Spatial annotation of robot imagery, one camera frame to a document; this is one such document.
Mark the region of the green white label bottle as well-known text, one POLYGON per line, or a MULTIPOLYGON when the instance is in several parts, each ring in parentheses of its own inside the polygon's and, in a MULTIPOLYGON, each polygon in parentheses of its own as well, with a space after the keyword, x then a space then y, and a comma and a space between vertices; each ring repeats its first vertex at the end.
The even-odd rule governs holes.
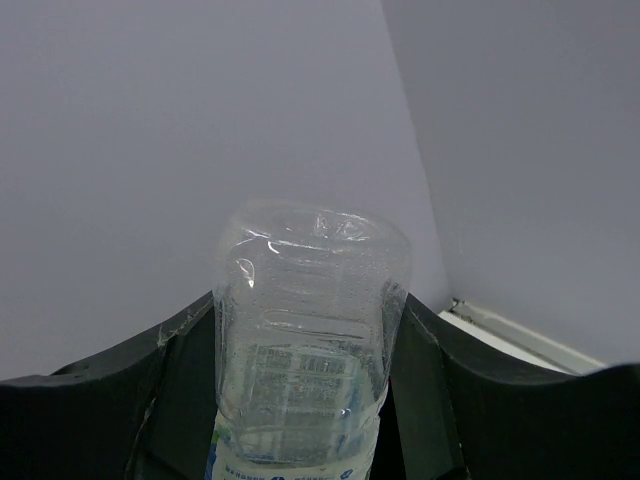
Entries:
POLYGON ((253 200, 214 274, 209 479, 366 479, 412 248, 373 215, 253 200))

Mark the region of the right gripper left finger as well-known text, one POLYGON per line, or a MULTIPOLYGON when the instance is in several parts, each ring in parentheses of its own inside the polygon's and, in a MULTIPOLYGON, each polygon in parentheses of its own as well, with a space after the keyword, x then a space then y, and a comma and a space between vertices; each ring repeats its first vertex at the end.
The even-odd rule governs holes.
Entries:
POLYGON ((4 479, 202 479, 216 416, 214 299, 51 375, 1 383, 4 479))

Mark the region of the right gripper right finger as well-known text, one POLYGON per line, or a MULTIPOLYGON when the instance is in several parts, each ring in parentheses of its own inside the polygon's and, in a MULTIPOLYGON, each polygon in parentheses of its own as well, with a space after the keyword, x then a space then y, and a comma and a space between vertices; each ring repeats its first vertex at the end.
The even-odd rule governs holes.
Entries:
POLYGON ((404 479, 635 479, 639 368, 586 375, 517 359, 409 297, 387 430, 404 479))

